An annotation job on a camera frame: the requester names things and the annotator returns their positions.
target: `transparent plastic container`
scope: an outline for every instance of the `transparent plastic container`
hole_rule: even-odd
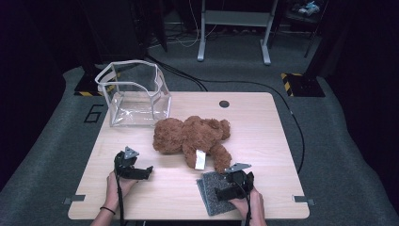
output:
[[[110,126],[151,126],[169,116],[171,95],[156,64],[112,62],[95,78],[110,113]]]

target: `white label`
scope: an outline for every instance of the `white label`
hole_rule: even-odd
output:
[[[206,156],[205,152],[197,150],[196,170],[205,169],[205,156]]]

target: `teddy bear leg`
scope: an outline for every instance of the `teddy bear leg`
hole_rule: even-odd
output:
[[[196,167],[196,162],[197,162],[196,150],[194,148],[190,148],[187,147],[186,145],[183,145],[183,153],[187,166],[191,169],[194,169]]]
[[[209,154],[214,158],[214,167],[218,173],[224,173],[224,170],[230,166],[231,155],[221,144],[216,144],[211,148]]]

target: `gray fabric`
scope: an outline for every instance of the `gray fabric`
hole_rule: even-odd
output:
[[[160,47],[149,52],[158,60],[198,78],[266,84],[281,93],[288,103],[306,144],[299,178],[306,196],[317,204],[310,207],[311,214],[306,219],[269,219],[268,225],[399,225],[378,176],[363,161],[348,135],[343,111],[326,81],[318,78],[325,98],[293,98],[285,94],[280,74],[305,72],[317,43],[308,58],[304,58],[308,40],[278,35],[270,50],[272,65],[265,66],[260,51],[261,38],[235,36],[208,40],[205,60],[201,63],[197,62],[198,42],[189,48],[179,43],[170,44],[167,53]],[[195,83],[161,70],[171,91],[200,90]],[[79,185],[106,111],[103,97],[73,96],[82,75],[81,68],[64,74],[67,88],[62,101],[0,194],[0,225],[89,225],[89,220],[70,220],[69,206],[62,204],[65,198],[74,195]],[[204,85],[210,91],[271,92],[298,167],[302,153],[300,135],[290,111],[273,90],[248,83]],[[100,121],[84,123],[92,105],[104,105],[96,109],[102,112]]]
[[[215,171],[203,173],[202,178],[197,180],[197,185],[209,216],[223,214],[235,209],[231,203],[217,199],[215,188],[229,187],[227,181],[219,173]]]

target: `brown teddy bear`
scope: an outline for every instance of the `brown teddy bear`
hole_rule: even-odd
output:
[[[178,153],[183,151],[189,168],[194,168],[197,150],[214,158],[215,170],[223,173],[231,163],[231,155],[220,140],[230,137],[230,124],[226,120],[201,119],[191,116],[185,122],[168,118],[155,124],[153,148],[160,153]]]

